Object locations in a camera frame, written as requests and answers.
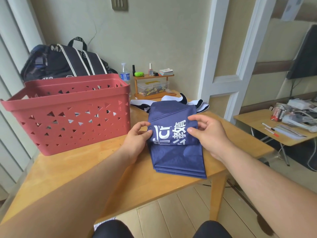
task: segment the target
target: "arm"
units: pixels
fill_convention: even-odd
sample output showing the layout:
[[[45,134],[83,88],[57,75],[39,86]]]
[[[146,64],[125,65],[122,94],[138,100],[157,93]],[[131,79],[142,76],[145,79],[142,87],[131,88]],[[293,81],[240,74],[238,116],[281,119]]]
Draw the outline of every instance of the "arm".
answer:
[[[267,223],[280,237],[316,237],[317,194],[275,172],[236,147],[220,121],[193,115],[200,130],[188,128],[237,180]]]
[[[125,169],[152,135],[151,130],[139,131],[148,125],[137,123],[115,153],[2,224],[0,237],[86,237]]]

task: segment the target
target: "basket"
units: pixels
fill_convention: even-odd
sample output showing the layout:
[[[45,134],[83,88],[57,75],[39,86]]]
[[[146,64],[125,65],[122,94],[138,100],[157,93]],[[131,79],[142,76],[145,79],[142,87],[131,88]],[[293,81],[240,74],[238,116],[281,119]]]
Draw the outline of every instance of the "basket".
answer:
[[[49,156],[127,134],[129,92],[117,74],[103,74],[26,82],[1,103]]]

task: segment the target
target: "nail polish bottle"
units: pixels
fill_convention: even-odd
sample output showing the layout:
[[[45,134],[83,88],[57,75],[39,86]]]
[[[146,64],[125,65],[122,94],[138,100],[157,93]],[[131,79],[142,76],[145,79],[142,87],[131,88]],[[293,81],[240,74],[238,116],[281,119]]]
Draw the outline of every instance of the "nail polish bottle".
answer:
[[[152,64],[150,63],[149,76],[154,76]]]

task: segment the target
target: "black monitor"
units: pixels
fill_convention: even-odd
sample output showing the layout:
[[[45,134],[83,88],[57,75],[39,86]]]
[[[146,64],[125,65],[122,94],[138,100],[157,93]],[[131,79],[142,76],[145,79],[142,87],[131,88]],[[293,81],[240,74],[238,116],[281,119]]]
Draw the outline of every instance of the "black monitor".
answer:
[[[317,25],[311,29],[303,41],[298,55],[287,73],[287,79],[304,78],[317,75]]]

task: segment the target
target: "marker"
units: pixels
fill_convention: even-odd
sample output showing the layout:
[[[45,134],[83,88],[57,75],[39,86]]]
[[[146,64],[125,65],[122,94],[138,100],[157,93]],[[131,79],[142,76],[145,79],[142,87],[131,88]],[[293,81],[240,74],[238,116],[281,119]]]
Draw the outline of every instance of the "marker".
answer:
[[[268,132],[270,132],[271,134],[275,135],[276,137],[279,137],[279,135],[277,133],[274,133],[273,131],[269,130],[268,128],[265,128]]]
[[[265,124],[265,123],[262,123],[265,127],[267,127],[267,128],[269,128],[270,130],[273,130],[273,131],[275,131],[275,129],[274,128],[271,128],[270,126],[268,126],[267,124]]]

